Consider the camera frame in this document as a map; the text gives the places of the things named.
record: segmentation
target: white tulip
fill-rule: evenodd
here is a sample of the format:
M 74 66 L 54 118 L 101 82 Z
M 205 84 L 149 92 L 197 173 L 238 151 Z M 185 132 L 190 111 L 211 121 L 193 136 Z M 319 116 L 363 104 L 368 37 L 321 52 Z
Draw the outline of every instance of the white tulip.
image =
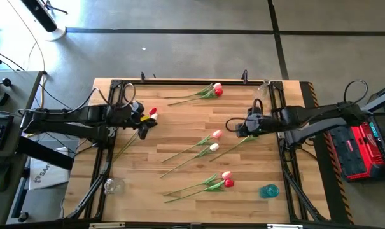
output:
M 212 151 L 212 152 L 215 152 L 216 150 L 219 149 L 219 144 L 218 143 L 214 143 L 212 144 L 209 149 Z
M 158 114 L 157 114 L 157 113 L 155 113 L 155 114 L 151 115 L 151 117 L 150 117 L 150 118 L 153 118 L 153 119 L 157 120 L 157 118 L 158 118 Z

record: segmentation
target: wood plank surface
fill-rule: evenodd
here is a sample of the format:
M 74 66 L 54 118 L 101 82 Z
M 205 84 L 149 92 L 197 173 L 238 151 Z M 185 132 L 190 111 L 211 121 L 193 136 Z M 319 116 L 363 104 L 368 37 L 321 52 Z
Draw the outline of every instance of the wood plank surface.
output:
M 96 78 L 94 86 L 108 95 L 111 78 Z M 287 104 L 304 105 L 298 81 L 284 81 Z M 275 134 L 262 135 L 252 142 L 209 162 L 218 153 L 229 149 L 242 139 L 227 132 L 225 121 L 232 117 L 246 117 L 252 106 L 255 86 L 223 86 L 223 95 L 168 106 L 184 99 L 164 97 L 190 95 L 203 86 L 183 85 L 136 85 L 136 100 L 146 110 L 157 108 L 158 125 L 153 127 L 145 140 L 137 139 L 113 164 L 111 177 L 125 181 L 125 192 L 108 195 L 103 221 L 148 221 L 148 222 L 206 222 L 206 223 L 288 223 L 289 216 L 283 175 L 279 162 Z M 99 94 L 91 97 L 90 104 L 102 104 Z M 270 99 L 263 101 L 265 113 L 270 113 Z M 198 153 L 197 147 L 165 163 L 162 160 L 193 146 L 215 130 L 223 136 L 214 140 L 220 145 L 216 154 L 197 158 L 167 176 L 160 176 Z M 130 139 L 134 130 L 119 130 L 115 154 Z M 75 159 L 69 180 L 64 209 L 69 214 L 90 186 L 90 177 L 95 160 L 95 149 L 84 151 Z M 329 218 L 318 163 L 306 153 L 297 153 L 305 193 L 321 214 Z M 197 184 L 214 173 L 232 171 L 235 186 L 221 193 L 198 195 L 167 203 L 166 200 L 187 195 L 202 187 L 164 197 L 164 193 Z M 277 198 L 262 199 L 258 189 L 266 184 L 276 184 L 280 189 Z

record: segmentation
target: black clamp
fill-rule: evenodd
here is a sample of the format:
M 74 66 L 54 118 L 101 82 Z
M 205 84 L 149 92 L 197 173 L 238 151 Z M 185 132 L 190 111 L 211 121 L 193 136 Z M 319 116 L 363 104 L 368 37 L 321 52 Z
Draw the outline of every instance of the black clamp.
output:
M 243 84 L 247 84 L 248 83 L 248 70 L 247 69 L 245 69 L 243 71 L 241 79 L 243 80 Z
M 146 75 L 144 75 L 143 72 L 141 72 L 141 83 L 145 83 L 146 82 Z

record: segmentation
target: gray floor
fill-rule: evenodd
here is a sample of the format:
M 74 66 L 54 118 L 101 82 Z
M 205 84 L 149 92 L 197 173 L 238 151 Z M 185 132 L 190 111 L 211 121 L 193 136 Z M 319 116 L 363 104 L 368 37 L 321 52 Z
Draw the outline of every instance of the gray floor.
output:
M 53 0 L 58 23 L 101 29 L 272 28 L 267 0 Z M 286 31 L 385 31 L 385 0 L 274 0 Z M 347 82 L 363 79 L 369 94 L 385 87 L 383 36 L 281 36 L 291 80 L 313 82 L 320 104 L 342 100 Z M 0 52 L 42 70 L 31 35 L 6 1 L 0 3 Z M 74 34 L 39 41 L 50 77 L 47 89 L 70 106 L 88 94 L 95 77 L 281 79 L 272 35 Z M 349 98 L 360 96 L 352 87 Z M 46 106 L 59 105 L 46 97 Z M 385 227 L 385 182 L 346 184 L 356 224 Z M 30 193 L 24 210 L 33 221 L 59 216 L 64 187 Z M 43 207 L 35 201 L 41 199 Z

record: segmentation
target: red power station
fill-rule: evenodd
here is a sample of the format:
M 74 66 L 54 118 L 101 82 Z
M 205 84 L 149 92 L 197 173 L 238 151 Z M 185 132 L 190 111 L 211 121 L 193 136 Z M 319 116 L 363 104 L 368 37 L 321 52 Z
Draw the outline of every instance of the red power station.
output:
M 385 113 L 379 116 L 383 120 Z M 340 171 L 348 181 L 385 177 L 385 122 L 379 123 L 376 119 L 375 115 L 359 127 L 330 130 Z

